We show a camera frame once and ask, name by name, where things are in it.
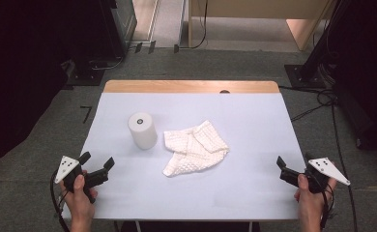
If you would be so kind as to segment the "black cabinet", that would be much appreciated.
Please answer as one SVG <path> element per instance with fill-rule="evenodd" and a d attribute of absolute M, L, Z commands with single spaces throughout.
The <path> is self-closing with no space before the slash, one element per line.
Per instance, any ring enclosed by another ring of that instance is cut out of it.
<path fill-rule="evenodd" d="M 109 41 L 116 58 L 124 58 L 137 24 L 132 0 L 101 0 Z"/>

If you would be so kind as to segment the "black curtain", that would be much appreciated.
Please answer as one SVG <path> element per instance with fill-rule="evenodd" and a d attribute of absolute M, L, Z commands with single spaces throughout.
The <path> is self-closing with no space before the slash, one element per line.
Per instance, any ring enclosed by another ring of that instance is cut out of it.
<path fill-rule="evenodd" d="M 0 0 L 0 159 L 24 141 L 68 81 L 54 0 Z"/>
<path fill-rule="evenodd" d="M 337 93 L 357 146 L 377 150 L 377 0 L 352 0 L 337 34 Z"/>

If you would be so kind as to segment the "person's right hand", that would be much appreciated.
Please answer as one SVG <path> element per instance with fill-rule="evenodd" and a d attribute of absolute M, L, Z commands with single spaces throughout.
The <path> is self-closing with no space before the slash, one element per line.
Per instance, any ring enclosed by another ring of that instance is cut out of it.
<path fill-rule="evenodd" d="M 298 189 L 294 198 L 298 202 L 298 216 L 302 224 L 319 225 L 322 219 L 326 203 L 331 201 L 332 192 L 337 184 L 334 178 L 330 178 L 325 193 L 312 193 L 309 190 L 308 179 L 305 174 L 298 176 Z"/>

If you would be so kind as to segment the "black stand with base plate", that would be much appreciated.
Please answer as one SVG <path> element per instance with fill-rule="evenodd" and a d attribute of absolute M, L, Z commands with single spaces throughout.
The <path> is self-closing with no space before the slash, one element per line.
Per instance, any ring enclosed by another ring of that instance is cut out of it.
<path fill-rule="evenodd" d="M 285 65 L 291 87 L 295 89 L 321 89 L 326 85 L 321 77 L 318 68 L 325 61 L 336 59 L 339 54 L 330 48 L 330 35 L 336 29 L 338 22 L 343 18 L 345 11 L 352 3 L 352 0 L 337 0 L 329 24 L 326 27 L 318 44 L 303 65 Z"/>

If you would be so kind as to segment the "black stand base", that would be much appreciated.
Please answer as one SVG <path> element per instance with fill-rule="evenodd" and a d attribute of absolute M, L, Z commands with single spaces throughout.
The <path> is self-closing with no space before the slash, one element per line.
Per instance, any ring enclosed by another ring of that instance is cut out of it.
<path fill-rule="evenodd" d="M 103 74 L 104 70 L 94 68 L 89 61 L 71 60 L 67 84 L 71 86 L 99 86 Z"/>

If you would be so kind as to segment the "person's left hand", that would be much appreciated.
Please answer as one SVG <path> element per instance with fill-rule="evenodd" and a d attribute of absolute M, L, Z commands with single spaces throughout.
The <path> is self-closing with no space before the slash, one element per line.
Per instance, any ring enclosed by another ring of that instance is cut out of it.
<path fill-rule="evenodd" d="M 90 225 L 92 223 L 95 206 L 84 192 L 85 178 L 79 174 L 73 183 L 73 191 L 67 191 L 64 197 L 72 216 L 72 225 Z"/>

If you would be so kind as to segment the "aluminium frame post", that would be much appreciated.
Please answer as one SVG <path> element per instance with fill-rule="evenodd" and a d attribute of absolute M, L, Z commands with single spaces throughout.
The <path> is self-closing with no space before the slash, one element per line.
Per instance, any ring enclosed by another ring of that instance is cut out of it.
<path fill-rule="evenodd" d="M 152 44 L 160 0 L 132 0 L 137 20 L 132 37 L 134 52 L 141 50 L 144 44 Z"/>
<path fill-rule="evenodd" d="M 173 45 L 173 52 L 178 53 L 180 51 L 182 37 L 184 34 L 184 24 L 185 24 L 185 15 L 186 15 L 186 6 L 187 6 L 187 0 L 182 0 L 182 8 L 180 13 L 180 24 L 179 24 L 179 37 L 178 41 L 174 43 Z"/>

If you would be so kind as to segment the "white plastic cylinder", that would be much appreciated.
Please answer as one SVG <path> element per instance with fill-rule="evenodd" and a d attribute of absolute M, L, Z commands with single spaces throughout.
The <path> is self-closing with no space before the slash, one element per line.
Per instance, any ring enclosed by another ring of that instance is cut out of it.
<path fill-rule="evenodd" d="M 152 116 L 145 112 L 132 114 L 128 120 L 128 127 L 135 145 L 148 150 L 154 147 L 158 140 L 158 134 Z"/>

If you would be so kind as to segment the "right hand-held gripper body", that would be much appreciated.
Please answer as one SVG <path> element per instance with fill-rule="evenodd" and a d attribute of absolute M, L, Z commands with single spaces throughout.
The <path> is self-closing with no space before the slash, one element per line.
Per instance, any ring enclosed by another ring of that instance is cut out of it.
<path fill-rule="evenodd" d="M 334 178 L 346 186 L 351 184 L 351 182 L 328 158 L 309 160 L 304 174 L 308 179 L 309 190 L 312 193 L 320 193 L 324 191 L 330 178 Z M 295 187 L 298 186 L 299 175 L 299 172 L 292 170 L 287 166 L 284 169 L 280 169 L 280 179 Z"/>

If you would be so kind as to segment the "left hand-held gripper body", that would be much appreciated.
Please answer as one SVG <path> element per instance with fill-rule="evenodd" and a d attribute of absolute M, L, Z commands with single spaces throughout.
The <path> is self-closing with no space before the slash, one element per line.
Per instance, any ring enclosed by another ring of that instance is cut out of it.
<path fill-rule="evenodd" d="M 82 174 L 85 178 L 85 186 L 83 190 L 88 196 L 90 202 L 94 203 L 96 199 L 92 196 L 90 189 L 106 182 L 108 180 L 108 172 L 109 170 L 102 168 L 91 173 L 84 173 L 82 165 L 77 159 L 63 156 L 59 168 L 57 169 L 55 183 L 59 184 L 60 182 L 63 182 L 66 190 L 73 191 L 75 178 L 79 174 Z"/>

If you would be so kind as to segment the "white knitted cloth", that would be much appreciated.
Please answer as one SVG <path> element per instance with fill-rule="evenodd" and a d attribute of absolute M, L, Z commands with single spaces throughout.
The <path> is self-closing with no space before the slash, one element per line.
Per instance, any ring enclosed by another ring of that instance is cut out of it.
<path fill-rule="evenodd" d="M 166 177 L 175 177 L 209 169 L 220 162 L 230 151 L 210 121 L 185 130 L 163 133 L 165 147 L 173 156 L 162 170 Z"/>

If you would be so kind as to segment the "light wooden desk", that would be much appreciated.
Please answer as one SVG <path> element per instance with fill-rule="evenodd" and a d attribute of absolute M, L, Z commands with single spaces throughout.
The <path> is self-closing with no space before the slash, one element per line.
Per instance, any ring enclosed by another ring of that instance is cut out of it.
<path fill-rule="evenodd" d="M 285 19 L 300 51 L 334 9 L 336 0 L 188 0 L 188 44 L 193 17 Z"/>

